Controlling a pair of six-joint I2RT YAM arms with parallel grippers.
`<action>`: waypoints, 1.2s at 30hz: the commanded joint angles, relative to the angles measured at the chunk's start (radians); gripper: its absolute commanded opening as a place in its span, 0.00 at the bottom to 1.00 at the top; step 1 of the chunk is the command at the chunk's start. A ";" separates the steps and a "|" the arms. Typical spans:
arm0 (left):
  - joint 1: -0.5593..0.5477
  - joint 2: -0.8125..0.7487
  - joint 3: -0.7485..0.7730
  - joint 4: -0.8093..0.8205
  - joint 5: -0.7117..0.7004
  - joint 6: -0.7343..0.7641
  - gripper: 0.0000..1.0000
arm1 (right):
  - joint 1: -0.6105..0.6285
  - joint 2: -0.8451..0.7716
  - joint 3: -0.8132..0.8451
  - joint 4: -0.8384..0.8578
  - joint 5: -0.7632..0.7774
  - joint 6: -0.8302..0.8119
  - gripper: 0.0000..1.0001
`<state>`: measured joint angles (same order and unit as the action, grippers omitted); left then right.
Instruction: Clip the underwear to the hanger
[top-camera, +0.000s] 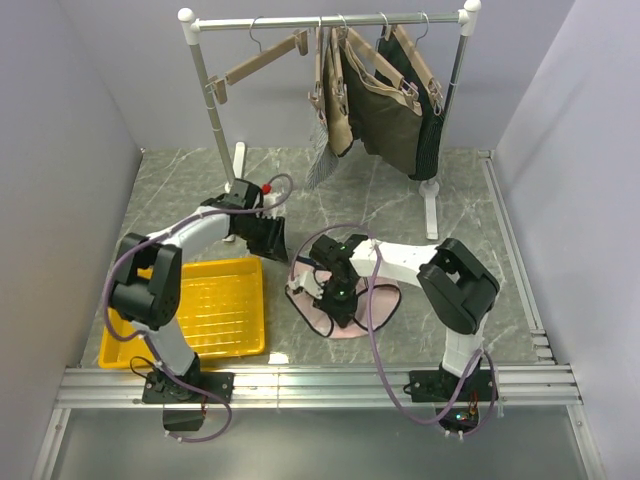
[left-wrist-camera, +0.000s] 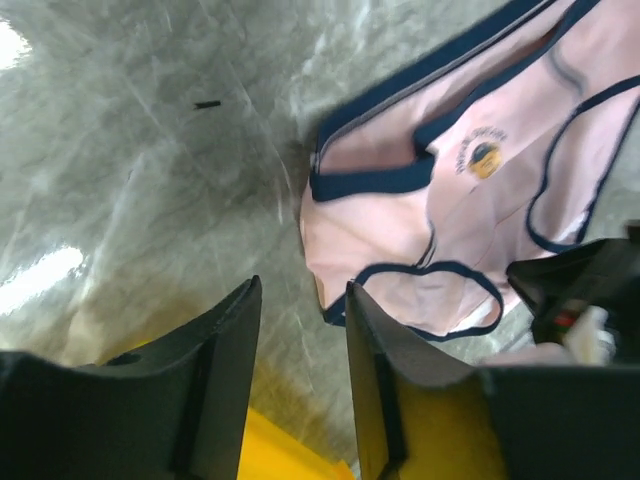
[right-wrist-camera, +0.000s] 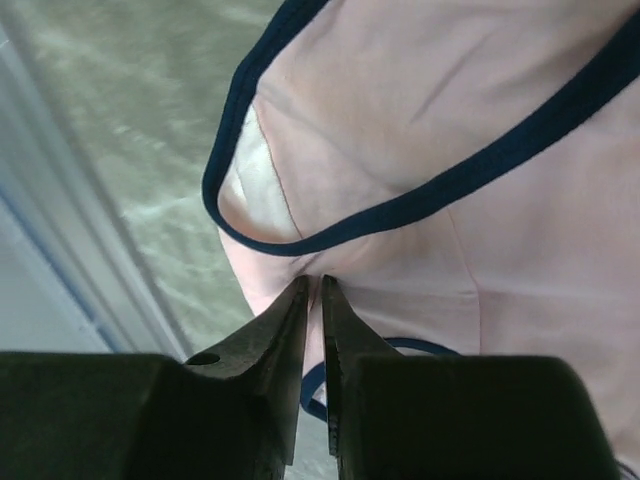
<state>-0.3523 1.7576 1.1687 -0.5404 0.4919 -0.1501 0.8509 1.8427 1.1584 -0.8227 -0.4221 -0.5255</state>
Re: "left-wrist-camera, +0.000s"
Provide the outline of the pink underwear navy trim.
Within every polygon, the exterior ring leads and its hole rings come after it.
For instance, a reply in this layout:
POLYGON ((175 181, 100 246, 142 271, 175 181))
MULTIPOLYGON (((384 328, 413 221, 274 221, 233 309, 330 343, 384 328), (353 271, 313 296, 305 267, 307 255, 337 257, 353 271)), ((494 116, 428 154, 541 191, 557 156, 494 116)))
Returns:
POLYGON ((326 322, 346 286, 434 341, 494 330, 514 261, 580 244, 639 110, 635 1, 512 1, 320 126, 300 230, 326 322))

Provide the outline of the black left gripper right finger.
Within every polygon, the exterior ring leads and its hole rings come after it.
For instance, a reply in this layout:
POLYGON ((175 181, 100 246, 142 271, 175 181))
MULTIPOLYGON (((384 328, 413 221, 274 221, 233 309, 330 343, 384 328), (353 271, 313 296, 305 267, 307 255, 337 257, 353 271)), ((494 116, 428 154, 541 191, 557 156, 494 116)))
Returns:
POLYGON ((472 366, 357 284, 346 337, 365 479, 635 479, 635 366, 472 366))

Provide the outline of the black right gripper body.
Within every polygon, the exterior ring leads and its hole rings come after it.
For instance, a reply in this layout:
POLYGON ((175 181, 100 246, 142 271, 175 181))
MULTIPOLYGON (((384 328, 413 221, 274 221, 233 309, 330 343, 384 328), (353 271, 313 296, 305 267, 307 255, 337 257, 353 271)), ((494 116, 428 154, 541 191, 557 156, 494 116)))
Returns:
POLYGON ((511 263, 510 286, 534 316, 537 343, 558 343, 589 306, 608 314, 605 329, 619 345, 639 343, 639 222, 624 238, 596 240, 555 256, 511 263))

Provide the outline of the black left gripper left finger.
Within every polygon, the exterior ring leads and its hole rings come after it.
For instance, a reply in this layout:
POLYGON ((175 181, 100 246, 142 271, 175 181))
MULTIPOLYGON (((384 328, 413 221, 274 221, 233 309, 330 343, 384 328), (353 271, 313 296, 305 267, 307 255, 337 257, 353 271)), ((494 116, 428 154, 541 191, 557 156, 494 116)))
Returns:
POLYGON ((5 479, 233 479, 261 320, 251 278, 102 365, 1 355, 5 479))

